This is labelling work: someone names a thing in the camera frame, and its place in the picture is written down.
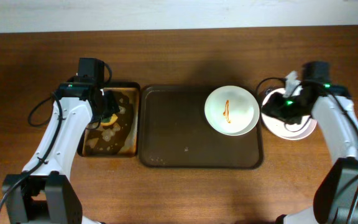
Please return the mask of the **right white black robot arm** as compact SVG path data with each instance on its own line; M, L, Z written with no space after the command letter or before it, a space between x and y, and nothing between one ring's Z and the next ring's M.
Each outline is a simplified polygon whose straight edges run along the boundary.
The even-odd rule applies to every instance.
M302 66L302 79L281 78L284 93L272 93L260 103L262 114L284 124L316 120L333 166L317 189L310 208L283 214L276 223L358 223L358 120L349 90L331 82L323 61Z

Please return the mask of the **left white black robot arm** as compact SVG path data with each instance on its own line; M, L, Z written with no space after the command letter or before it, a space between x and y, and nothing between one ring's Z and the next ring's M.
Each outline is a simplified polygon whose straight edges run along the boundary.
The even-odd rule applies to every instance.
M20 174L2 183L0 214L6 208L11 223L92 223L70 174L87 126L119 111L113 93L103 90L110 71L100 59L80 58L77 74L51 92L52 112L38 148Z

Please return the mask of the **yellow green sponge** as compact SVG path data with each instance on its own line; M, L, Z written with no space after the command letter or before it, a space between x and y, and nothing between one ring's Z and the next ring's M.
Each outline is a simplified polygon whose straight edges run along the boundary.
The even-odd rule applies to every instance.
M104 118L101 120L101 125L102 126L110 126L113 125L116 121L117 121L118 117L116 114L113 114L110 117Z

